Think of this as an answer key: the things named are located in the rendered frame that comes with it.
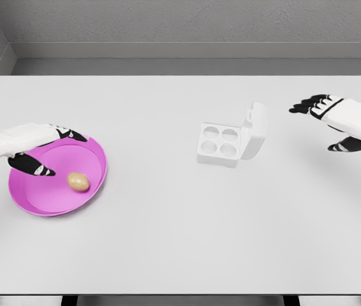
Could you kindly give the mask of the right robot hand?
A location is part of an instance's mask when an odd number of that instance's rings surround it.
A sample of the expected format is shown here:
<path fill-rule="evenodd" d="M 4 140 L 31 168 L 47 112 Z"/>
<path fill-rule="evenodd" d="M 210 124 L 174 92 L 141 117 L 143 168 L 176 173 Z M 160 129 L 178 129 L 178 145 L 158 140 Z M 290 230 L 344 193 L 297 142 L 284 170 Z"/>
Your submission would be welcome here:
<path fill-rule="evenodd" d="M 328 146 L 332 152 L 361 151 L 361 103 L 331 94 L 318 94 L 293 105 L 289 112 L 310 115 L 348 136 Z"/>

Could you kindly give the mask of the pink round plate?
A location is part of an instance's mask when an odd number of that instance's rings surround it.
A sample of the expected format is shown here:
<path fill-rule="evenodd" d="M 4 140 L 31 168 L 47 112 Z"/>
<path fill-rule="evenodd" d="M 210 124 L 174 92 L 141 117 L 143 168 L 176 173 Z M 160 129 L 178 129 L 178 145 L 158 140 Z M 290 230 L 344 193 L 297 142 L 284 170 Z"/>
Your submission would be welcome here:
<path fill-rule="evenodd" d="M 86 142 L 71 138 L 56 140 L 27 154 L 55 171 L 50 177 L 11 170 L 10 196 L 30 214 L 55 216 L 81 207 L 95 196 L 107 174 L 105 151 L 91 137 Z"/>

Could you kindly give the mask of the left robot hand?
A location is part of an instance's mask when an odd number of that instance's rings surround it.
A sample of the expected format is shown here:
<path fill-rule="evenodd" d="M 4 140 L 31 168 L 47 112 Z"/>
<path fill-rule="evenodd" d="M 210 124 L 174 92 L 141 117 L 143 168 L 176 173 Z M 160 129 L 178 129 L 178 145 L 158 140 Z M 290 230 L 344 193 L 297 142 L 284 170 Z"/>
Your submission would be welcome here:
<path fill-rule="evenodd" d="M 8 164 L 22 173 L 53 177 L 55 171 L 27 154 L 27 151 L 65 138 L 78 142 L 87 141 L 86 137 L 72 129 L 51 124 L 28 123 L 5 129 L 0 132 L 0 157 L 6 157 Z"/>

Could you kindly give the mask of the white egg box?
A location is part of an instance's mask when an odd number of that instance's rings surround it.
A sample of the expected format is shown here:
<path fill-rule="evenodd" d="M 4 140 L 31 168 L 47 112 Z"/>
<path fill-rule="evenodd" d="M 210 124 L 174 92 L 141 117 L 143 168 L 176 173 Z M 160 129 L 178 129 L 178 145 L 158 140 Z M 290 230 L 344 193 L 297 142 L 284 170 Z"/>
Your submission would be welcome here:
<path fill-rule="evenodd" d="M 235 168 L 238 161 L 254 158 L 267 136 L 267 108 L 253 102 L 241 126 L 204 122 L 196 150 L 196 161 Z"/>

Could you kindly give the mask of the beige egg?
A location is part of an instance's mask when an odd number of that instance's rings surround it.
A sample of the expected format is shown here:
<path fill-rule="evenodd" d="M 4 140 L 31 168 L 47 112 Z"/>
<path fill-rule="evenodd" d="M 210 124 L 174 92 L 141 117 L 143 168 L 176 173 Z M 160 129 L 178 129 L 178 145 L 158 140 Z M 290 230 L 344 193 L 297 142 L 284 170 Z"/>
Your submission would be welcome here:
<path fill-rule="evenodd" d="M 78 192 L 86 192 L 90 188 L 89 179 L 80 172 L 71 172 L 67 176 L 68 186 Z"/>

